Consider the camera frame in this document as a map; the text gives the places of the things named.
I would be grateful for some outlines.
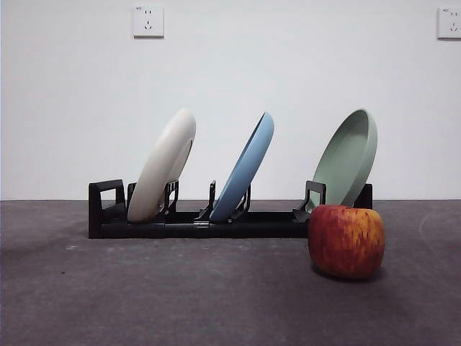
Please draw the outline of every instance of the green plate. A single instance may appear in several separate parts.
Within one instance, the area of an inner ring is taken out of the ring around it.
[[[339,126],[318,163],[313,180],[326,184],[326,203],[352,206],[367,182],[377,148],[376,124],[366,110]],[[310,207],[319,204],[311,194]]]

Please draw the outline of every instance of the floor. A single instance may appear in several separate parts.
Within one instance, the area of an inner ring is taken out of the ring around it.
[[[2,202],[0,344],[461,345],[461,200],[375,209],[382,267],[348,282],[302,239],[88,240],[86,202]]]

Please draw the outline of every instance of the apple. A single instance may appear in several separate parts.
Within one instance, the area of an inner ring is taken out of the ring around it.
[[[310,216],[310,258],[330,275],[368,278],[381,266],[384,243],[381,217],[372,209],[319,205]]]

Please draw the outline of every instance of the outlet faceplate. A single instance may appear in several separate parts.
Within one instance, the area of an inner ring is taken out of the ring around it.
[[[133,7],[134,37],[164,36],[164,7],[136,6]]]
[[[438,17],[439,38],[461,38],[461,7],[441,7]]]

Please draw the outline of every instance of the dish rack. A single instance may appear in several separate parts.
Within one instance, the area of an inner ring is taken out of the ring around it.
[[[131,223],[127,210],[136,183],[125,188],[121,179],[89,184],[89,230],[90,239],[126,238],[307,238],[310,212],[310,193],[320,195],[320,204],[326,204],[327,186],[320,182],[305,183],[305,198],[299,208],[291,211],[252,211],[251,186],[243,199],[225,222],[210,222],[215,204],[216,183],[212,181],[208,204],[197,211],[178,211],[179,181],[169,182],[164,189],[164,206],[149,222]],[[103,207],[101,192],[115,190],[115,203]],[[372,185],[365,184],[354,208],[372,209]]]

